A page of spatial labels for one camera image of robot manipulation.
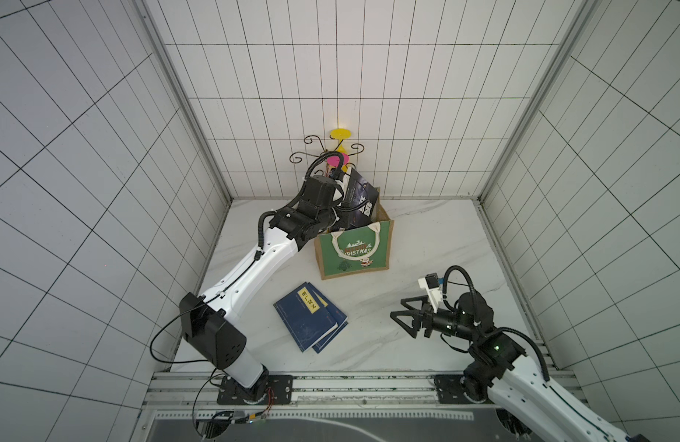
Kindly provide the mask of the burlap Christmas canvas bag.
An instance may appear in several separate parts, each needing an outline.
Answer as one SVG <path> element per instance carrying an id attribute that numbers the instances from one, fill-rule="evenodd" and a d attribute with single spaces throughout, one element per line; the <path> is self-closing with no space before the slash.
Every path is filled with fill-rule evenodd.
<path id="1" fill-rule="evenodd" d="M 314 240 L 321 280 L 356 276 L 390 268 L 395 221 L 380 203 L 373 222 L 362 228 L 323 233 Z"/>

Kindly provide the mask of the blue book with label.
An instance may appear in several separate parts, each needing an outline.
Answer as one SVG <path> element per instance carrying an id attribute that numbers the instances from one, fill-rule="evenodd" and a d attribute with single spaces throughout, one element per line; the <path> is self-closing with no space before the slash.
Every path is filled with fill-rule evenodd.
<path id="1" fill-rule="evenodd" d="M 315 287 L 306 282 L 274 303 L 274 308 L 301 353 L 335 332 L 340 323 L 321 301 Z"/>

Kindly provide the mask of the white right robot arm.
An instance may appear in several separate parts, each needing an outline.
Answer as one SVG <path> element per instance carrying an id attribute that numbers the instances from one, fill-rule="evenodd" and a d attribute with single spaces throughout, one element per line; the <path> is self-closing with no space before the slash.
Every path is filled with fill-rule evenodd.
<path id="1" fill-rule="evenodd" d="M 424 295 L 404 298 L 391 319 L 410 336 L 456 337 L 472 363 L 459 384 L 470 403 L 492 401 L 544 441 L 643 441 L 607 422 L 549 374 L 536 342 L 494 324 L 494 311 L 460 265 L 418 281 Z"/>

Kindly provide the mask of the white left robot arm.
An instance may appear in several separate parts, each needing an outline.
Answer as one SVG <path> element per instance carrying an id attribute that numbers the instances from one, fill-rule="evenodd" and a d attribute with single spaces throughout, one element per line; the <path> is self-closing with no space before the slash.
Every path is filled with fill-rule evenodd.
<path id="1" fill-rule="evenodd" d="M 311 163 L 299 192 L 277 210 L 262 213 L 257 223 L 257 245 L 216 285 L 180 301 L 182 339 L 233 381 L 247 401 L 266 395 L 269 372 L 246 349 L 238 329 L 242 312 L 253 296 L 309 241 L 329 230 L 348 207 L 341 206 L 344 155 L 328 151 Z"/>

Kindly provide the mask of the dark metal cup stand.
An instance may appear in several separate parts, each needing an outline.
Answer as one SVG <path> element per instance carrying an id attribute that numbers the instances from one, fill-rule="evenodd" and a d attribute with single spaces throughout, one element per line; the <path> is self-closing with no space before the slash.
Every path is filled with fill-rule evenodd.
<path id="1" fill-rule="evenodd" d="M 293 151 L 288 156 L 288 162 L 292 165 L 310 162 L 312 159 L 319 158 L 321 154 L 325 154 L 325 152 L 328 151 L 334 151 L 336 148 L 336 141 L 332 140 L 330 136 L 323 139 L 321 136 L 316 136 L 316 134 L 305 136 L 305 138 L 303 138 L 303 144 L 304 147 L 301 150 Z M 347 154 L 349 154 L 349 164 L 353 164 L 354 160 L 357 160 L 360 154 L 364 153 L 366 150 L 365 145 L 352 140 L 346 140 L 343 143 L 343 147 L 345 147 Z"/>

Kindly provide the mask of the pink plastic goblet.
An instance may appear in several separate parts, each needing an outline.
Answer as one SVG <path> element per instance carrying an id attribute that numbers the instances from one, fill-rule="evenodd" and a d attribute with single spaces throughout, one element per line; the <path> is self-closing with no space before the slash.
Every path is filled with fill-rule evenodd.
<path id="1" fill-rule="evenodd" d="M 342 158 L 340 159 L 339 156 L 330 156 L 326 159 L 327 165 L 332 169 L 332 168 L 338 168 L 340 167 L 345 171 L 347 169 L 347 164 L 349 164 L 349 156 L 347 153 L 341 152 Z"/>

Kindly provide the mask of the yellow plastic goblet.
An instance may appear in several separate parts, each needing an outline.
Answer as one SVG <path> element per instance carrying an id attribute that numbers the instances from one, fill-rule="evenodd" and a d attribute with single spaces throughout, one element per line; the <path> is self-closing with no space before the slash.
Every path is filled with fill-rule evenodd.
<path id="1" fill-rule="evenodd" d="M 336 128 L 330 132 L 330 138 L 336 141 L 336 148 L 334 151 L 339 152 L 343 156 L 343 167 L 349 163 L 349 154 L 347 154 L 345 147 L 343 147 L 343 143 L 351 138 L 351 136 L 351 131 L 344 128 Z"/>

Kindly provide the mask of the metal base rail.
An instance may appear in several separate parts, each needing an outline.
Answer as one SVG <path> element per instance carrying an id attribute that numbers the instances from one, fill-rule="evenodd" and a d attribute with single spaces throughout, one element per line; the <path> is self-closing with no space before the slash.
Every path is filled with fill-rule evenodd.
<path id="1" fill-rule="evenodd" d="M 465 397 L 461 372 L 375 371 L 274 373 L 261 397 L 251 399 L 218 373 L 163 373 L 153 377 L 144 407 L 177 411 L 181 417 L 208 417 L 216 411 L 238 413 L 271 407 L 271 418 L 294 414 L 318 417 L 399 412 L 428 416 L 437 410 L 498 409 L 496 403 L 471 403 Z"/>

